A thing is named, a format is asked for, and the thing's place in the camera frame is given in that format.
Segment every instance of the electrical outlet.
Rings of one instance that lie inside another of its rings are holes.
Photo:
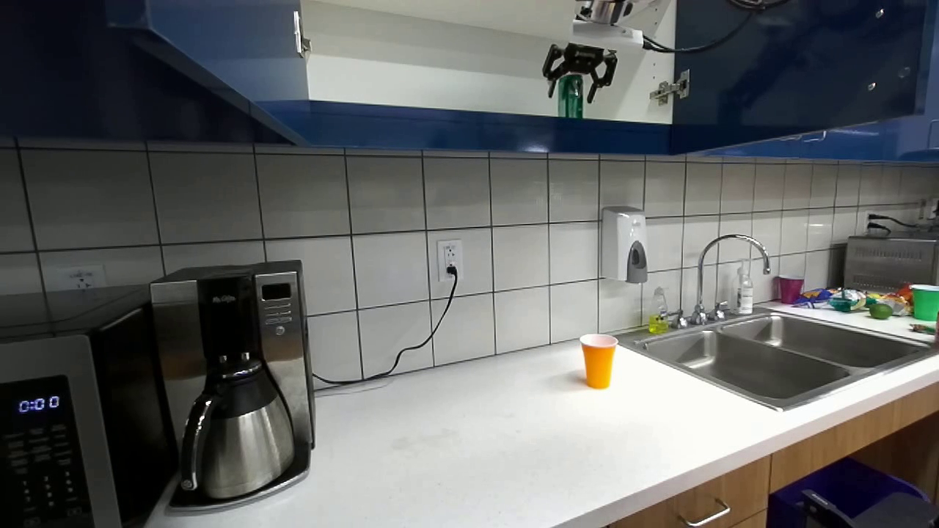
[[[466,279],[464,240],[436,240],[436,283],[448,283],[447,268],[458,268],[461,279]]]
[[[102,264],[80,264],[52,271],[52,290],[96,290],[109,289]]]

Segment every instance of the stainless steel sink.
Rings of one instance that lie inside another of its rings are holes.
[[[929,349],[919,345],[781,314],[695,325],[624,345],[639,356],[769,409],[796,409],[863,375],[929,356]]]

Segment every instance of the microwave control panel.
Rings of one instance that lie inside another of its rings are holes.
[[[92,528],[65,375],[0,386],[0,510],[11,528]]]

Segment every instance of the white tile backsplash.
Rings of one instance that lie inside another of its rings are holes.
[[[359,309],[428,299],[425,235],[354,237]]]
[[[14,151],[0,151],[0,252],[33,251],[27,193]]]
[[[496,356],[496,309],[492,298],[455,299],[433,337],[433,365],[458,365]]]
[[[353,232],[425,230],[420,160],[345,160]]]
[[[362,362],[363,375],[394,368],[406,347],[416,347],[432,334],[428,302],[362,312]],[[433,365],[432,345],[403,356],[397,374],[428,371]]]
[[[24,177],[18,155],[37,171]],[[81,202],[65,196],[68,173],[81,173]],[[0,295],[72,289],[75,273],[140,284],[178,268],[300,259],[313,371],[362,380],[428,337],[451,284],[436,283],[436,240],[464,240],[464,277],[436,342],[406,371],[637,331],[658,312],[653,289],[690,312],[697,252],[720,232],[753,235],[774,277],[828,283],[831,245],[863,232],[868,211],[916,214],[937,177],[919,166],[6,145]],[[646,284],[596,279],[604,205],[649,211]],[[733,298],[736,268],[769,299],[764,262],[728,240],[703,268],[708,306]]]
[[[439,240],[464,245],[464,271],[458,298],[491,295],[492,290],[492,232],[466,230],[466,232],[428,232],[428,271],[432,271],[432,298],[448,298],[451,279],[439,264]]]
[[[262,237],[251,155],[152,152],[150,166],[163,245]]]
[[[24,151],[37,251],[155,245],[146,152]]]
[[[549,284],[549,227],[492,232],[496,290]]]
[[[549,160],[551,224],[599,221],[599,160]]]
[[[273,240],[266,245],[266,259],[301,264],[309,314],[354,312],[350,237]]]
[[[492,160],[492,224],[549,221],[549,166],[545,160]]]
[[[596,331],[596,283],[551,289],[551,345]]]
[[[599,227],[551,227],[551,283],[593,283],[599,277]]]
[[[185,245],[163,246],[168,273],[181,268],[224,268],[224,264],[257,264],[265,262],[265,245]]]
[[[496,352],[551,345],[549,289],[496,295]]]
[[[428,230],[491,227],[486,160],[425,160]]]
[[[257,155],[266,237],[350,235],[344,155]]]
[[[354,314],[309,317],[312,371],[332,381],[362,380]]]

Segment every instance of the countertop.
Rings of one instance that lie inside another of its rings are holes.
[[[796,312],[929,342],[909,321]],[[620,349],[612,387],[580,381],[577,345],[316,393],[304,481],[150,528],[604,525],[939,381],[939,356],[772,412]]]

